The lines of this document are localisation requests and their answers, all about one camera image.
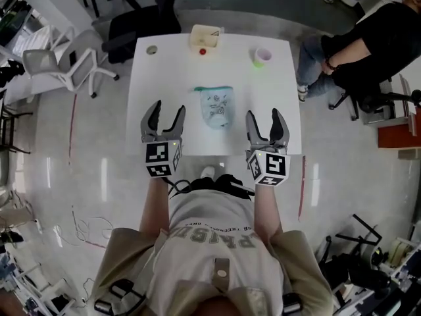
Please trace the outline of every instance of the person's arm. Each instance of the person's arm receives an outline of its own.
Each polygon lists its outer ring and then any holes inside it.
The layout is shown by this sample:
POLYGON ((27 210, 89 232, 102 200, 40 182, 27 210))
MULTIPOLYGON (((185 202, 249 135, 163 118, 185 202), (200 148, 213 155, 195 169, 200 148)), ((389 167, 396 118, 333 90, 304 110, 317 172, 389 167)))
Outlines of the person's arm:
MULTIPOLYGON (((349 44, 347 47, 343 48, 341 51, 338 51, 335 55, 329 58, 329 63, 332 67, 337 67, 339 65, 345 65, 347 63, 357 62, 371 55, 371 52, 368 50, 363 39, 357 39, 353 43, 349 44)), ((322 63, 323 72, 327 75, 330 75, 333 70, 330 69, 326 62, 322 63)))
POLYGON ((273 235, 282 233, 274 188, 256 185, 255 190, 255 232, 264 243, 268 243, 273 235))
POLYGON ((139 231, 157 238, 161 229, 170 229, 168 184, 161 178, 151 178, 139 231))

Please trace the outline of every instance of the red cable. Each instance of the red cable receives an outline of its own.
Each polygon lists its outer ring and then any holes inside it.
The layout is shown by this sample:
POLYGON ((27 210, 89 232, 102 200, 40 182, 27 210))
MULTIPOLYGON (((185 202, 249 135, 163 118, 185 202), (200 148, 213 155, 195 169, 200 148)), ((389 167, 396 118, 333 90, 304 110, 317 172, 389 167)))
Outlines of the red cable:
POLYGON ((99 245, 99 244, 96 244, 96 243, 94 243, 94 242, 90 242, 90 241, 85 241, 85 243, 86 243, 86 244, 90 244, 90 245, 92 245, 92 246, 97 246, 97 247, 103 248, 104 250, 107 248, 107 247, 105 247, 105 246, 102 246, 102 245, 99 245))
POLYGON ((69 134, 69 137, 68 137, 68 164, 69 165, 70 165, 70 157, 72 155, 72 134, 73 134, 74 110, 76 108, 76 98, 78 98, 78 94, 74 95, 72 118, 70 119, 70 134, 69 134))
POLYGON ((303 156, 303 173, 302 173, 302 178, 301 178, 301 197, 300 197, 300 208, 298 209, 298 221, 300 221, 301 210, 303 209, 304 183, 305 183, 305 156, 303 156))

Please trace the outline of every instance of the white t-shirt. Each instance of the white t-shirt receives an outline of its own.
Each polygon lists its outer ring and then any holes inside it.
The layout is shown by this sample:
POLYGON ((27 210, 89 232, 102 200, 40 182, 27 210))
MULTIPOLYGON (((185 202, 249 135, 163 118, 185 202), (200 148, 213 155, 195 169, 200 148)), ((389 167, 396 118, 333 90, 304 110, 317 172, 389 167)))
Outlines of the white t-shirt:
POLYGON ((170 237, 155 258, 149 307, 166 315, 177 282, 212 282, 214 260, 230 260, 230 285, 265 292, 271 314, 283 309, 283 273, 254 233, 253 202, 219 191, 197 190, 170 200, 170 237))

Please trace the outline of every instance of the buckle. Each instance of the buckle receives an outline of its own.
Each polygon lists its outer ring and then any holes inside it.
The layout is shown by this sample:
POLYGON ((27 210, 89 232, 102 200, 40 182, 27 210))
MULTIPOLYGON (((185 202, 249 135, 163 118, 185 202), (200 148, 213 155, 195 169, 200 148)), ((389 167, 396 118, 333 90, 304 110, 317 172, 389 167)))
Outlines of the buckle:
POLYGON ((290 315, 292 313, 296 313, 301 311, 303 305, 301 304, 300 297, 295 293, 289 293, 282 296, 284 301, 284 312, 283 315, 290 315))
POLYGON ((136 294, 132 290, 133 286, 134 286, 134 283, 132 281, 127 280, 126 278, 122 278, 121 280, 114 282, 110 286, 109 291, 112 295, 116 296, 117 298, 122 299, 125 295, 127 295, 130 292, 136 294))
POLYGON ((108 316, 114 316, 114 313, 112 312, 112 305, 111 303, 108 303, 103 300, 96 300, 93 304, 94 310, 103 313, 108 316))

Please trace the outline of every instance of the small box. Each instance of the small box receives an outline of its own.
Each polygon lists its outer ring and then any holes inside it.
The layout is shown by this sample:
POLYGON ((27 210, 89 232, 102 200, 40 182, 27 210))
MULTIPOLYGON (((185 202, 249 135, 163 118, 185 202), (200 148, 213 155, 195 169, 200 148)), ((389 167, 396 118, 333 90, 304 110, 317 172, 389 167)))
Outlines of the small box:
POLYGON ((152 178, 172 176, 182 157, 179 140, 146 143, 145 164, 152 178))
POLYGON ((289 177, 291 157, 280 153, 256 150, 247 163, 255 184, 279 186, 289 177))
POLYGON ((219 36, 222 32, 223 29, 219 27, 195 24, 191 29, 189 39, 191 50, 200 55, 212 53, 218 47, 219 36))

